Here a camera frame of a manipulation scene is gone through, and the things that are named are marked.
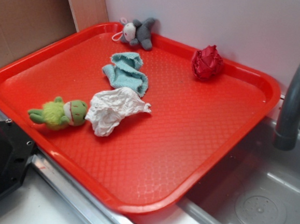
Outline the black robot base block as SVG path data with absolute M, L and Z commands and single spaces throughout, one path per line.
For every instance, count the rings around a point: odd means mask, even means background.
M 34 147 L 15 122 L 0 121 L 0 199 L 23 184 Z

